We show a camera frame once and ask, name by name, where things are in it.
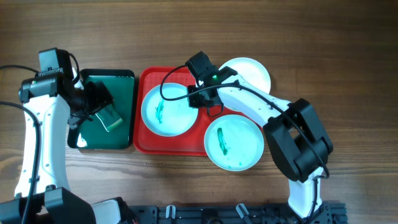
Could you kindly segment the green yellow sponge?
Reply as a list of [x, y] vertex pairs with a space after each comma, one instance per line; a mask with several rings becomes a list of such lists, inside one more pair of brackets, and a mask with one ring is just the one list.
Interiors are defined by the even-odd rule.
[[112, 131], [123, 123], [122, 117], [116, 112], [112, 104], [105, 106], [95, 115], [101, 121], [101, 124], [107, 132]]

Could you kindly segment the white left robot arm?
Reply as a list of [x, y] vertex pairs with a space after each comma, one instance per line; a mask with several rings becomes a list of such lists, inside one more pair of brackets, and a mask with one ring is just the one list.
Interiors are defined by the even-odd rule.
[[25, 116], [22, 172], [14, 200], [1, 204], [2, 223], [33, 223], [47, 192], [69, 192], [66, 128], [77, 128], [113, 102], [103, 82], [82, 85], [76, 57], [58, 48], [39, 52], [40, 70], [19, 88], [20, 103], [3, 101]]

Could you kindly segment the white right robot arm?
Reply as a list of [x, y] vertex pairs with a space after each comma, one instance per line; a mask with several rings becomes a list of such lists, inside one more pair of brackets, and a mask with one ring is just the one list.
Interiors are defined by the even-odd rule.
[[185, 66], [196, 81], [188, 88], [191, 106], [223, 105], [260, 125], [275, 165], [289, 180], [289, 207], [302, 220], [314, 220], [333, 144], [313, 106], [302, 98], [292, 103], [270, 95], [269, 72], [251, 58], [234, 58], [217, 68], [199, 52]]

